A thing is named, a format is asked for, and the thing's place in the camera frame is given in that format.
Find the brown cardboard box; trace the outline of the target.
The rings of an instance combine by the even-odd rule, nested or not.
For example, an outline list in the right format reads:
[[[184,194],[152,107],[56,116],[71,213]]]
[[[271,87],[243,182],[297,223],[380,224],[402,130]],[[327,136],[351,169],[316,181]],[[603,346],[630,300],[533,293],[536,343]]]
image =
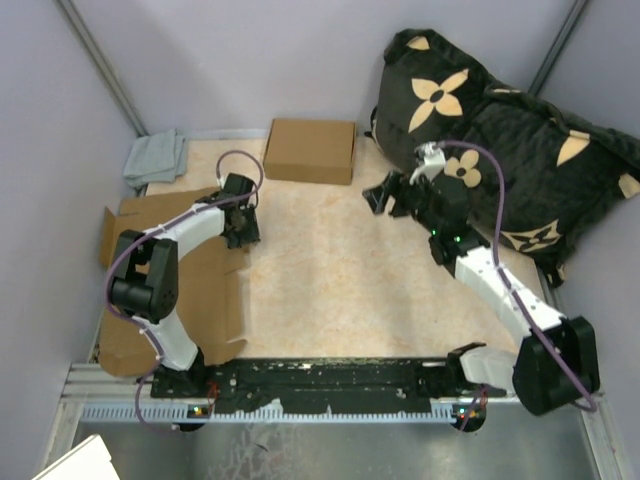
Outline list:
[[[263,165],[270,180],[350,185],[357,127],[354,122],[275,118]]]
[[[216,191],[210,187],[127,198],[121,201],[118,212],[105,209],[100,265],[111,265],[122,231],[142,231],[163,224]],[[207,366],[236,358],[247,345],[239,277],[248,260],[245,253],[243,248],[229,249],[224,238],[214,237],[179,263],[177,311]],[[102,369],[115,377],[139,377],[154,365],[155,351],[134,325],[106,312],[100,328],[98,360]]]

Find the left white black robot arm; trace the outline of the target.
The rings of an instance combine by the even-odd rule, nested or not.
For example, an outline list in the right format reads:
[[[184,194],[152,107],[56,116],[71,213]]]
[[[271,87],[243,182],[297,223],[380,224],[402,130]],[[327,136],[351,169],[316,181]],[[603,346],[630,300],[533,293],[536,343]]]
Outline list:
[[[107,270],[105,303],[116,317],[135,325],[155,353],[154,373],[173,372],[172,384],[194,397],[207,385],[204,354],[178,314],[181,260],[206,241],[222,237],[230,249],[260,240],[256,216],[263,181],[241,174],[221,180],[221,189],[198,198],[181,214],[146,230],[126,230]]]

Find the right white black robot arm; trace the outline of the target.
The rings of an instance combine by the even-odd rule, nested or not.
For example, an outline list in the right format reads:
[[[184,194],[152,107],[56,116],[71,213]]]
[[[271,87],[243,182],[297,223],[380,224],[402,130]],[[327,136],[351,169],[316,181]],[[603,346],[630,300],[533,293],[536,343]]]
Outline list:
[[[485,344],[462,348],[445,373],[452,393],[467,396],[479,385],[504,390],[536,416],[579,399],[594,408],[601,382],[593,327],[545,303],[500,263],[495,245],[468,220],[461,181],[411,181],[392,171],[362,195],[374,214],[410,217],[428,230],[434,262],[475,292],[519,347],[517,353]]]

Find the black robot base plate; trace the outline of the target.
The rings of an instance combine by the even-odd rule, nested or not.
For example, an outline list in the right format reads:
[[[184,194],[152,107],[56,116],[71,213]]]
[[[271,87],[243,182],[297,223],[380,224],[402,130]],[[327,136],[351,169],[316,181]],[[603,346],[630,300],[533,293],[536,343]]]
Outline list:
[[[286,414],[429,413],[435,399],[479,390],[453,358],[236,359],[154,374],[151,396],[202,397],[221,414],[253,413],[279,400]]]

